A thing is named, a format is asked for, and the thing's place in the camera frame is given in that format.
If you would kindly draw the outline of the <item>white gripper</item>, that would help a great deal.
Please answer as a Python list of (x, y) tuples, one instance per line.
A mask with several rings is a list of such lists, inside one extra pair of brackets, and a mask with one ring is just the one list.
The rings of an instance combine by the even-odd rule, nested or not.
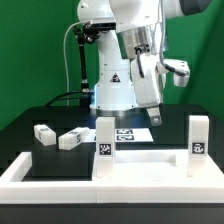
[(165, 74), (159, 70), (157, 55), (138, 54), (131, 62), (131, 76), (137, 104), (140, 108), (148, 108), (152, 126), (162, 124), (158, 106), (163, 101)]

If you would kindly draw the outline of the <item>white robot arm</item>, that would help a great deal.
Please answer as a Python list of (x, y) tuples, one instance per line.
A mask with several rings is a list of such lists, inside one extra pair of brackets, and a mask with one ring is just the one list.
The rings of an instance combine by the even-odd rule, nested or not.
[(105, 115), (147, 110), (151, 124), (162, 123), (160, 105), (166, 74), (187, 85), (185, 61), (166, 59), (166, 21), (201, 13), (212, 0), (80, 0), (77, 15), (86, 43), (96, 43), (99, 81), (90, 108)]

